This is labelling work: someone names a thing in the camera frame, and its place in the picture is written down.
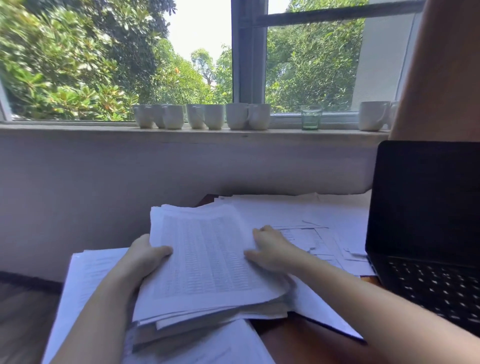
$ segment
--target table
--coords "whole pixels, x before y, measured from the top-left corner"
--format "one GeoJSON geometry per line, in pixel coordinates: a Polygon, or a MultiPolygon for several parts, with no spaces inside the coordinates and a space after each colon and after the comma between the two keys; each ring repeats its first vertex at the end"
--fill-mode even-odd
{"type": "MultiPolygon", "coordinates": [[[[198,206],[218,197],[205,196],[198,206]]],[[[376,277],[362,277],[380,285],[376,277]]],[[[251,320],[276,364],[381,364],[387,360],[364,341],[311,322],[295,313],[280,320],[251,320]]]]}

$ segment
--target person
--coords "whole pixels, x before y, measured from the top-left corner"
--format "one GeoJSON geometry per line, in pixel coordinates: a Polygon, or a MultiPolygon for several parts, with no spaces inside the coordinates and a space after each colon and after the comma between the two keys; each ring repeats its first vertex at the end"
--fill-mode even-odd
{"type": "MultiPolygon", "coordinates": [[[[281,232],[254,229],[257,249],[245,257],[259,266],[292,274],[341,315],[392,364],[480,362],[480,339],[393,293],[308,254],[281,232]]],[[[142,279],[172,248],[135,240],[80,313],[51,364],[121,362],[127,302],[142,279]]]]}

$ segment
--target floor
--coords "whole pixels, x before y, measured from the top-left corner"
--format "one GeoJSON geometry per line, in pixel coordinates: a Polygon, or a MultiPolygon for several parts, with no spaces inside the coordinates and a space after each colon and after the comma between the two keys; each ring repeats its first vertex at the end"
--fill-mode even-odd
{"type": "Polygon", "coordinates": [[[59,298],[0,282],[0,364],[41,362],[59,298]]]}

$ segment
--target person's left hand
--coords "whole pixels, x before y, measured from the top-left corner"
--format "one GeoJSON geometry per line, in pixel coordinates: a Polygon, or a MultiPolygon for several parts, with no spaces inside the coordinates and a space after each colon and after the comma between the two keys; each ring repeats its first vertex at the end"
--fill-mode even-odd
{"type": "Polygon", "coordinates": [[[132,243],[127,253],[114,266],[109,275],[117,277],[123,281],[122,283],[126,283],[134,289],[140,285],[144,277],[160,265],[165,257],[172,253],[171,246],[152,247],[150,235],[142,235],[132,243]]]}

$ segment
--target black laptop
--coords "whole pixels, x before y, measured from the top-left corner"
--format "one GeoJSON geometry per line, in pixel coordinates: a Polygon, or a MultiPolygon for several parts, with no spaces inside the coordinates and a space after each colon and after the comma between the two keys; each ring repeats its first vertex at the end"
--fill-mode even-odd
{"type": "Polygon", "coordinates": [[[480,143],[382,142],[365,250],[385,288],[480,337],[480,143]]]}

